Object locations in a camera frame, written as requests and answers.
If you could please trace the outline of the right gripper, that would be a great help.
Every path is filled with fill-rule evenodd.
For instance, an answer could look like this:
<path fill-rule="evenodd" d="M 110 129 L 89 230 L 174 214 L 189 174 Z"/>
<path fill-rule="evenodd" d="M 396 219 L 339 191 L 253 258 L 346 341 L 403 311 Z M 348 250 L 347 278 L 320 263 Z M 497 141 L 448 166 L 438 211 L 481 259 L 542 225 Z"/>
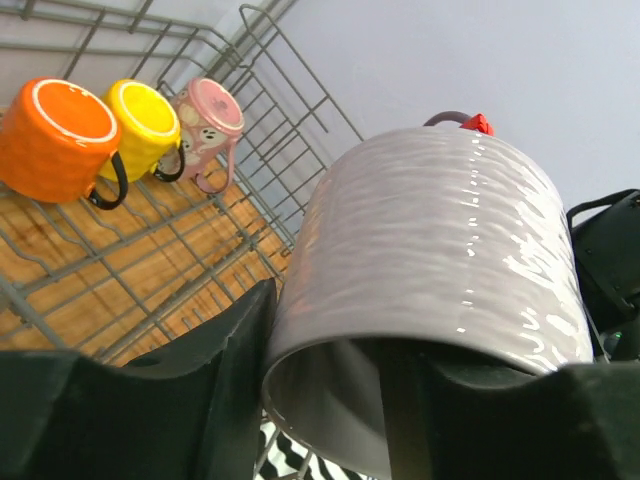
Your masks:
<path fill-rule="evenodd" d="M 639 191 L 569 209 L 566 220 L 594 355 L 639 360 Z"/>

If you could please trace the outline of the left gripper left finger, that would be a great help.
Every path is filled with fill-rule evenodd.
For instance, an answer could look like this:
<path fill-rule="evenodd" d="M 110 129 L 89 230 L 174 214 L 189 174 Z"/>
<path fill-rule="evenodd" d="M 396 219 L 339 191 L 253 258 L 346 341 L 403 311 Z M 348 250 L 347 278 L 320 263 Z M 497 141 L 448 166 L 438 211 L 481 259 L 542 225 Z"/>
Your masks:
<path fill-rule="evenodd" d="M 1 355 L 5 479 L 249 479 L 277 290 L 122 367 L 71 350 Z"/>

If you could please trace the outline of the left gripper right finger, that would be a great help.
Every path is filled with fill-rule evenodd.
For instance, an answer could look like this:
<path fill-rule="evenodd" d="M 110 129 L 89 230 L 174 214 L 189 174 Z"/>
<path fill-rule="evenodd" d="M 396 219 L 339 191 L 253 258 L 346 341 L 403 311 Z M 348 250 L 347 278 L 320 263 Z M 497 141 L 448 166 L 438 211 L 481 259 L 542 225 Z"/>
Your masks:
<path fill-rule="evenodd" d="M 639 366 L 529 375 L 484 354 L 367 340 L 395 479 L 635 479 Z"/>

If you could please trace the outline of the lilac grey mug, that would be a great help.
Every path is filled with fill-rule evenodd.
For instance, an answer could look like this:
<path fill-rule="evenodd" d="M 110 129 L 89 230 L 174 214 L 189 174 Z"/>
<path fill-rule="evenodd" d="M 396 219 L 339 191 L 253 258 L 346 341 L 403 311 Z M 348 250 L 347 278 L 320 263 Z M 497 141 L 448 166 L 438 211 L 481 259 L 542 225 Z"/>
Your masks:
<path fill-rule="evenodd" d="M 370 340 L 439 343 L 541 376 L 594 356 L 562 200 L 508 143 L 466 129 L 372 137 L 318 182 L 262 383 L 296 442 L 391 475 Z"/>

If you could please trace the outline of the yellow enamel mug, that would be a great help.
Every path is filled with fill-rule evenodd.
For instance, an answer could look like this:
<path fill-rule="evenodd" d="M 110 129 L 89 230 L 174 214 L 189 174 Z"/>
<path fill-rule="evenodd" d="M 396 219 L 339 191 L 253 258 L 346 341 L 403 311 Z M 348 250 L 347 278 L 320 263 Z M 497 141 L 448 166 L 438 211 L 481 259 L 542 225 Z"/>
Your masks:
<path fill-rule="evenodd" d="M 117 147 L 127 180 L 132 183 L 146 174 L 171 183 L 184 172 L 185 152 L 181 124 L 176 111 L 154 88 L 133 80 L 121 79 L 102 97 L 120 128 Z M 174 173 L 160 169 L 160 160 L 171 150 L 178 155 Z"/>

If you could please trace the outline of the pink ghost pattern mug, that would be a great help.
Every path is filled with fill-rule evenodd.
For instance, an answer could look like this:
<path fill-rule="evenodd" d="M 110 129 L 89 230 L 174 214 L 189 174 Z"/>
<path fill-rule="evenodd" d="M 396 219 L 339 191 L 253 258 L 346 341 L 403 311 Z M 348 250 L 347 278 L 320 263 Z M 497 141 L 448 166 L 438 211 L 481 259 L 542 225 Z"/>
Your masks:
<path fill-rule="evenodd" d="M 214 80 L 191 79 L 172 100 L 181 125 L 185 165 L 171 150 L 160 160 L 158 170 L 179 180 L 192 180 L 206 194 L 219 194 L 233 181 L 235 148 L 244 130 L 242 110 L 229 91 Z M 217 183 L 205 177 L 205 170 L 219 154 L 226 155 L 226 177 Z"/>

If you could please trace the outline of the orange glass mug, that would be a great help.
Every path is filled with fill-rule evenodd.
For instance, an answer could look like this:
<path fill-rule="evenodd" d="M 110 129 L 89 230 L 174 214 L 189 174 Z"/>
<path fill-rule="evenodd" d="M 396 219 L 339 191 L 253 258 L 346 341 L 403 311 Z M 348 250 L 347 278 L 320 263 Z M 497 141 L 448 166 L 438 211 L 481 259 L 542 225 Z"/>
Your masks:
<path fill-rule="evenodd" d="M 27 81 L 1 122 L 1 182 L 39 202 L 81 198 L 113 210 L 126 198 L 121 131 L 109 107 L 67 80 Z"/>

